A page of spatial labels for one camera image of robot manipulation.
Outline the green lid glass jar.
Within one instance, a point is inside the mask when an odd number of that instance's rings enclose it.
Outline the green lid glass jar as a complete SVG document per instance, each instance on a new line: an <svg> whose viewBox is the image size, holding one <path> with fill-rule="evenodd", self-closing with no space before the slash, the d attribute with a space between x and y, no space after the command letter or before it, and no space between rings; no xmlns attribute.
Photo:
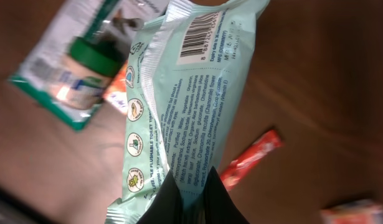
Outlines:
<svg viewBox="0 0 383 224"><path fill-rule="evenodd" d="M76 37L53 72L47 92L66 106L87 110L101 100L124 61L115 41Z"/></svg>

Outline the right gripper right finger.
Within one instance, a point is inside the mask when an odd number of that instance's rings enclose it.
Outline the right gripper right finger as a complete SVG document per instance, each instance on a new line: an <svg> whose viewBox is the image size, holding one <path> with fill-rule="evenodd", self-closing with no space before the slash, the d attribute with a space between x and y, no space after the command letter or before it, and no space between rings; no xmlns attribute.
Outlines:
<svg viewBox="0 0 383 224"><path fill-rule="evenodd" d="M203 196L207 224L249 224L234 205L215 167L209 171Z"/></svg>

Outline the green 3M gloves package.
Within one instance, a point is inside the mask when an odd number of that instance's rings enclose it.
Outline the green 3M gloves package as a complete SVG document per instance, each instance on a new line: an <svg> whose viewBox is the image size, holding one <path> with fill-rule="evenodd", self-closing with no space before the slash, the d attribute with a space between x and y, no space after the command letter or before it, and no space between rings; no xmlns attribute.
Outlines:
<svg viewBox="0 0 383 224"><path fill-rule="evenodd" d="M161 0L65 1L10 82L74 130L88 123Z"/></svg>

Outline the orange tissue pack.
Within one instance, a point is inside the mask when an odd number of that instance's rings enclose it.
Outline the orange tissue pack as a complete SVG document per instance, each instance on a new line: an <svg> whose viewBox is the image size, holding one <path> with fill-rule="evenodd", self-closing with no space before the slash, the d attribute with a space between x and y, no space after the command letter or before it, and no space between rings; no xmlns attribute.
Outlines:
<svg viewBox="0 0 383 224"><path fill-rule="evenodd" d="M114 108L120 111L123 115L128 113L128 100L126 94L126 78L125 72L127 69L126 61L116 77L111 82L110 86L104 93L104 100L111 104Z"/></svg>
<svg viewBox="0 0 383 224"><path fill-rule="evenodd" d="M383 204L355 200L322 209L320 215L324 224L383 224Z"/></svg>

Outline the mint green wipes packet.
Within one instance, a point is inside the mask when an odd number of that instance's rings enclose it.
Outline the mint green wipes packet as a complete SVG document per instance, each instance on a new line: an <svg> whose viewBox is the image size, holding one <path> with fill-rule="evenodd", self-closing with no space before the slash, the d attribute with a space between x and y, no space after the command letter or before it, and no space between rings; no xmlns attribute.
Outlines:
<svg viewBox="0 0 383 224"><path fill-rule="evenodd" d="M137 223L172 172L181 223L206 223L203 191L220 164L267 0L171 1L137 33L128 59L122 196L107 223Z"/></svg>

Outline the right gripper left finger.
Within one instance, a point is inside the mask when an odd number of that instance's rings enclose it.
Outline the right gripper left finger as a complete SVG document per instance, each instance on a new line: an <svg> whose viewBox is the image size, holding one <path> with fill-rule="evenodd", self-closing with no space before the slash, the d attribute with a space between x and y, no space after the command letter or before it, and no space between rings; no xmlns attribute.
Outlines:
<svg viewBox="0 0 383 224"><path fill-rule="evenodd" d="M153 203L137 224L179 224L181 216L181 195L173 174L169 171Z"/></svg>

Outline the red snack bar wrapper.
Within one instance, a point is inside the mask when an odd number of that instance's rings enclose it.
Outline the red snack bar wrapper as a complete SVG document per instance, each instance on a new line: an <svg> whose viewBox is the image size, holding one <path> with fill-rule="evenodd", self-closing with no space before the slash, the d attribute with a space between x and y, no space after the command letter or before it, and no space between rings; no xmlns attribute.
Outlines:
<svg viewBox="0 0 383 224"><path fill-rule="evenodd" d="M282 145L276 130L264 133L221 173L220 179L226 191L231 191L268 153Z"/></svg>

